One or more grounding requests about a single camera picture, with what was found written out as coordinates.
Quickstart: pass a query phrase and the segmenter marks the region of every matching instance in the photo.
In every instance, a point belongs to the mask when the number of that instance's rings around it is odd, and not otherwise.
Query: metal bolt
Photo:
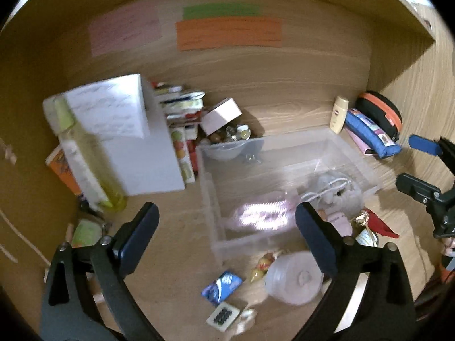
[[[398,250],[398,246],[395,245],[395,243],[393,243],[393,242],[388,242],[385,245],[390,251],[397,251]]]
[[[353,246],[355,243],[355,240],[351,236],[345,236],[345,237],[343,237],[343,242],[345,243],[345,245]]]
[[[110,236],[104,236],[101,238],[100,240],[100,244],[103,245],[103,246],[106,246],[106,245],[109,245],[112,241],[112,237]]]
[[[67,242],[62,242],[58,248],[59,251],[65,251],[70,246]]]

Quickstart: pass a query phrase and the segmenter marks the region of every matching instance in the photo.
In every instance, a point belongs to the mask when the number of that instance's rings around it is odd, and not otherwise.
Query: pink notebook
[[[363,155],[376,155],[376,152],[370,148],[365,142],[363,142],[354,132],[345,128],[349,136],[354,140]]]

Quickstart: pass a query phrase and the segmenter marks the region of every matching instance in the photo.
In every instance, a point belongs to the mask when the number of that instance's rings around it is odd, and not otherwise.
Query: red fabric
[[[380,234],[381,236],[387,236],[391,238],[399,238],[399,234],[396,234],[395,232],[390,229],[386,223],[384,223],[375,213],[373,213],[370,209],[365,208],[365,210],[368,212],[369,218],[368,218],[368,228],[372,230],[373,232],[376,232],[377,234]]]

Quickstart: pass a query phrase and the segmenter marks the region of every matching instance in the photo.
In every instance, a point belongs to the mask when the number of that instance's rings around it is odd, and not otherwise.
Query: bottle of yellow liquid
[[[103,210],[122,211],[127,197],[108,170],[108,163],[101,160],[101,153],[94,152],[93,138],[78,123],[63,96],[54,99],[58,118],[58,137],[68,164],[80,189],[90,202]]]

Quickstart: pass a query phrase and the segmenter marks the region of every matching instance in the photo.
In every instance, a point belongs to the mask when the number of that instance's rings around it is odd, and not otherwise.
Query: pink plastic package
[[[300,203],[297,191],[274,191],[248,201],[235,209],[225,227],[234,231],[282,230],[295,227],[295,209]]]

